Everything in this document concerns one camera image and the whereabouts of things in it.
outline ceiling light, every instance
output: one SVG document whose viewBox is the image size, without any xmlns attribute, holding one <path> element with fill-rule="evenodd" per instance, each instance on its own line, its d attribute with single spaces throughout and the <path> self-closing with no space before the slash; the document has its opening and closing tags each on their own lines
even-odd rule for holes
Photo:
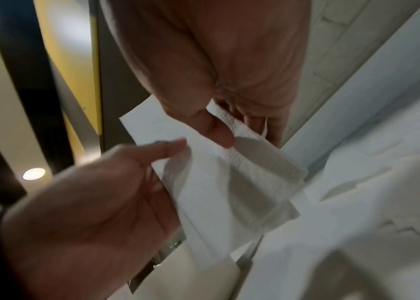
<svg viewBox="0 0 420 300">
<path fill-rule="evenodd" d="M 24 180 L 36 180 L 41 178 L 45 174 L 45 170 L 42 168 L 33 168 L 30 170 L 27 170 L 24 175 L 22 175 L 22 178 Z"/>
</svg>

